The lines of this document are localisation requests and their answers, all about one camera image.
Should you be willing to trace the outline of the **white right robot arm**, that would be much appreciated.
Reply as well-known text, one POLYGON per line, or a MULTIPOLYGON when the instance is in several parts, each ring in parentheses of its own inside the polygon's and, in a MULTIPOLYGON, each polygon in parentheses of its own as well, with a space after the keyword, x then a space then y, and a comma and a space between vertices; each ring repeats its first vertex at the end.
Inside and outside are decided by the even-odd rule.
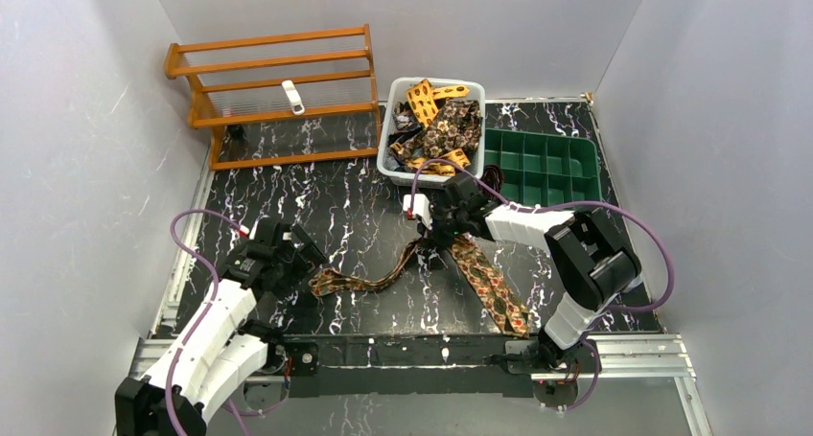
POLYGON ((508 348, 507 367, 551 371, 573 360, 600 315, 622 292, 641 282, 641 264, 631 244, 614 228, 600 201, 531 208, 486 194, 478 181, 460 174, 446 181, 435 200, 411 192, 404 210, 418 218, 431 240, 451 243, 467 233, 487 241, 505 241, 550 254, 565 293, 536 339, 508 348))

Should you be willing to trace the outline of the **cream flamingo paisley tie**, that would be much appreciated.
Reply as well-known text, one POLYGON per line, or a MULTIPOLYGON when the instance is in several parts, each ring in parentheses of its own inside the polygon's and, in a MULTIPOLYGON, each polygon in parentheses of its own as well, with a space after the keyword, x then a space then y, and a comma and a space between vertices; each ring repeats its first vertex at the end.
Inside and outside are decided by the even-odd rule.
MULTIPOLYGON (((338 291, 382 291, 397 281, 420 245, 428 242, 426 238, 409 241, 392 269, 378 279, 343 274, 334 268, 321 270, 308 282, 310 293, 322 297, 338 291)), ((504 335, 527 339, 531 334, 529 309, 506 283, 502 272, 466 235, 456 236, 449 252, 499 331, 504 335)))

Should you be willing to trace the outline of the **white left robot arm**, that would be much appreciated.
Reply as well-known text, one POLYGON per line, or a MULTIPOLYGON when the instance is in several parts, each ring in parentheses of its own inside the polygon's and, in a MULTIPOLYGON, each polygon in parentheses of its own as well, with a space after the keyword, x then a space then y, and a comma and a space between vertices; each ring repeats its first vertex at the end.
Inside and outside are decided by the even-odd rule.
POLYGON ((239 226, 243 239, 218 265, 193 318, 147 370, 114 394, 120 435, 204 435, 217 411, 257 373, 293 377, 317 372, 319 348, 250 314, 271 294, 283 297, 315 274, 326 257, 304 229, 259 219, 239 226))

